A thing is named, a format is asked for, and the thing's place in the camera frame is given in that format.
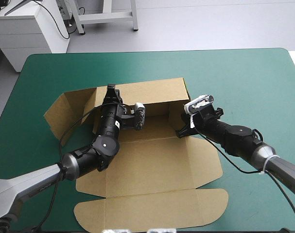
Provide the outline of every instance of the cardboard box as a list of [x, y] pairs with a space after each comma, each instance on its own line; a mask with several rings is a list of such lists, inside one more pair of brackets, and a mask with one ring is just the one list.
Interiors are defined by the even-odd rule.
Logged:
[[[183, 78], [116, 85], [123, 102], [146, 107], [143, 130], [122, 130], [120, 151], [107, 170], [93, 171], [76, 182], [78, 191], [106, 199], [82, 202], [74, 213], [87, 231], [202, 226], [225, 211], [223, 189], [196, 189], [222, 176], [215, 148], [195, 137], [179, 139], [183, 105], [190, 98]], [[106, 87], [62, 94], [45, 114], [52, 132], [63, 131], [91, 108], [102, 104]], [[94, 122], [93, 114], [81, 123]]]

